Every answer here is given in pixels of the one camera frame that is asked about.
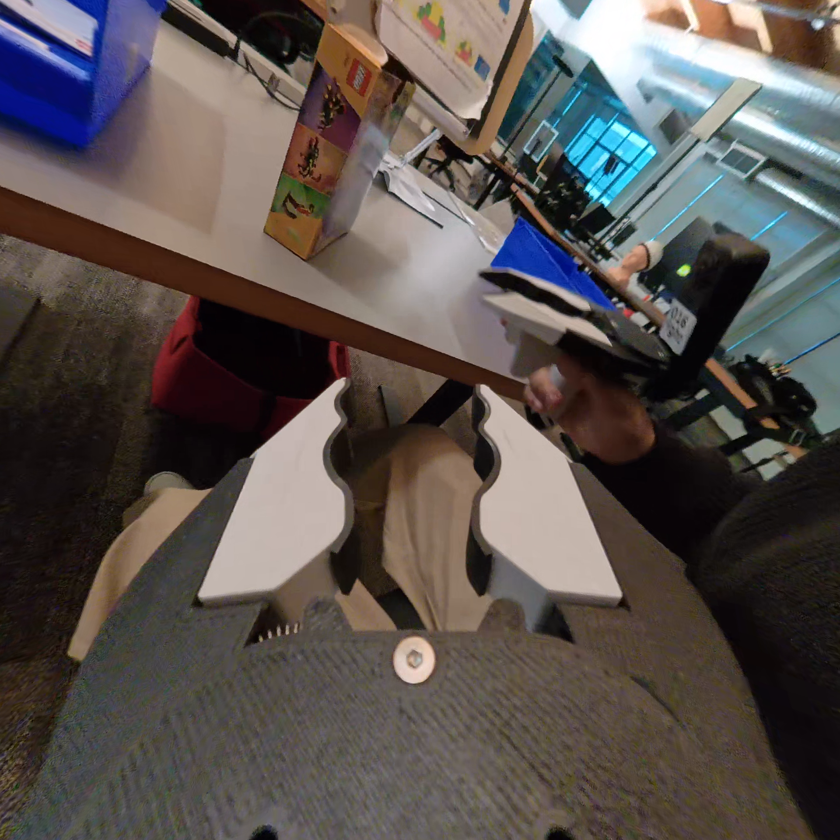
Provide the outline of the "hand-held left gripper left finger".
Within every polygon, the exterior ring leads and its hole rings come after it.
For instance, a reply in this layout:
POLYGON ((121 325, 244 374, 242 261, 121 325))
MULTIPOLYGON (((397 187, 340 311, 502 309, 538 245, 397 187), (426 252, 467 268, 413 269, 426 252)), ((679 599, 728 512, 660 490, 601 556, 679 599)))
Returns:
POLYGON ((332 383, 256 450, 198 590, 203 606, 304 611, 336 595, 332 561, 354 525, 350 389, 348 378, 332 383))

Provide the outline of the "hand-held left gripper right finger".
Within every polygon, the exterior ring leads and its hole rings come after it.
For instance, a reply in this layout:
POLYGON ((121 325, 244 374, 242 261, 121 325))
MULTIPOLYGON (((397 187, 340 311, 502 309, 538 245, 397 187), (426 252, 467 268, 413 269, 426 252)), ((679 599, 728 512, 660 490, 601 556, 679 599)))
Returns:
POLYGON ((520 605, 530 631, 561 606, 615 609, 623 591, 567 455, 486 385, 474 390, 469 582, 520 605))

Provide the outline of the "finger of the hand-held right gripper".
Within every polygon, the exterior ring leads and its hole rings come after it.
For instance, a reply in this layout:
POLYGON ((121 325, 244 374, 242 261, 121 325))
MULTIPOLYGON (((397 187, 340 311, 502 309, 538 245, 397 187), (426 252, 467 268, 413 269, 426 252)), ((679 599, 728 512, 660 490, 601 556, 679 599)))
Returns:
POLYGON ((515 269, 485 268, 479 271, 479 278, 499 290, 517 293, 562 314, 590 314, 615 310, 609 301, 603 306, 577 292, 515 269))
POLYGON ((486 294, 483 301, 504 322, 510 336, 527 333, 546 344, 559 346, 563 336, 573 334, 595 346, 613 346, 602 330, 584 318, 562 314, 516 292, 486 294))

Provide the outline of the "yellow cardboard toy box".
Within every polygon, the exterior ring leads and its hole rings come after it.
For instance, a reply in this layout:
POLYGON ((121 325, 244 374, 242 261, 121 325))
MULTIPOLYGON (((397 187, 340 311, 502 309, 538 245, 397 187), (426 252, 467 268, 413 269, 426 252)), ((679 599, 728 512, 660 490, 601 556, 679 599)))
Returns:
POLYGON ((265 233, 304 260, 349 233, 415 90, 365 32, 325 24, 265 233))

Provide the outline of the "person's right forearm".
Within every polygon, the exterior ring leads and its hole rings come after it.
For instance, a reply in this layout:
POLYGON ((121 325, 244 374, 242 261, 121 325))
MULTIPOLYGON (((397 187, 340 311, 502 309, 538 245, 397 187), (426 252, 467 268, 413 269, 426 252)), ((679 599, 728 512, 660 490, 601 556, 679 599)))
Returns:
POLYGON ((621 465, 586 454, 583 465, 657 541, 690 565, 723 519, 763 485, 717 448, 693 447, 654 423, 649 451, 621 465))

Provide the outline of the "person's right hand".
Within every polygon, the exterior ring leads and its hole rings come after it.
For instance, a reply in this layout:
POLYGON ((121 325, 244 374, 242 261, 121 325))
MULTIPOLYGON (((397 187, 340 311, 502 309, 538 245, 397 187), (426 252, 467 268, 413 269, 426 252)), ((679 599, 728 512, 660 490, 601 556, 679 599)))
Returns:
POLYGON ((610 466, 632 463, 655 447, 655 425, 638 397, 569 355, 531 373, 524 399, 579 449, 610 466))

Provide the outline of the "blue plastic bin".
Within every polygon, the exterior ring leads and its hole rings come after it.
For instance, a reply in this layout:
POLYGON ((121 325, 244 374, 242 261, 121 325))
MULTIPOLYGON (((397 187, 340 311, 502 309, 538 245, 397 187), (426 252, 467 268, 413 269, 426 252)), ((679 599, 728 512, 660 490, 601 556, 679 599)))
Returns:
POLYGON ((600 307, 616 308, 570 255, 523 217, 517 218, 490 267, 516 270, 571 291, 600 307))
POLYGON ((166 1, 2 1, 2 119, 85 148, 151 64, 166 1))

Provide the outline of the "red fabric bin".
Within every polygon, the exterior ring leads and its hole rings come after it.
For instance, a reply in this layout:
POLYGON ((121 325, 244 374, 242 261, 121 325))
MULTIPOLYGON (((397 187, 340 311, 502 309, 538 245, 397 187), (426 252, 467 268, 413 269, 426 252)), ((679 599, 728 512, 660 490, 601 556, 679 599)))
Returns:
POLYGON ((156 358, 151 404, 264 442, 350 373, 342 343, 189 297, 156 358))

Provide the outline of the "open light blue booklet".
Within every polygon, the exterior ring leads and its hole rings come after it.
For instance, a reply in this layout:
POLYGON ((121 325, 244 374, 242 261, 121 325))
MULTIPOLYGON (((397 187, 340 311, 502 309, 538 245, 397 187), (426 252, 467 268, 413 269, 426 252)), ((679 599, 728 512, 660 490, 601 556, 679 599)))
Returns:
POLYGON ((424 193, 411 166, 390 165, 384 162, 380 165, 379 175, 383 180, 385 191, 390 196, 437 228, 444 228, 439 212, 440 207, 424 193))

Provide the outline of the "task sheet on stand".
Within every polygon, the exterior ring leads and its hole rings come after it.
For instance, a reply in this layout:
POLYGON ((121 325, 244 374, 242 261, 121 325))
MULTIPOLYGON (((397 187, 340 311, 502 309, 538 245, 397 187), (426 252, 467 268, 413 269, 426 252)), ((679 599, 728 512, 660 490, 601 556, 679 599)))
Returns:
MULTIPOLYGON (((373 2, 373 27, 374 34, 380 41, 375 29, 379 2, 383 1, 373 2)), ((486 111, 478 120, 463 121, 457 119, 452 112, 443 107, 439 100, 429 94, 407 70, 416 83, 413 107, 439 132, 441 137, 454 143, 468 156, 478 156, 488 152, 497 138, 501 122, 511 104, 522 73, 529 62, 533 38, 534 26, 529 11, 529 19, 518 37, 507 68, 498 78, 497 87, 491 94, 486 111)))

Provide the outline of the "silver ventilation duct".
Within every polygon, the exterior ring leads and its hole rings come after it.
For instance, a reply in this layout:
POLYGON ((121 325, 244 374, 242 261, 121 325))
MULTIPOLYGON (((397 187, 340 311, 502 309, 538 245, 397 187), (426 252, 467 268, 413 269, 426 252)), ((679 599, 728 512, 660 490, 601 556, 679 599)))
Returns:
POLYGON ((839 176, 838 79, 756 50, 648 23, 637 87, 697 120, 739 78, 761 89, 721 134, 802 175, 834 197, 839 176))

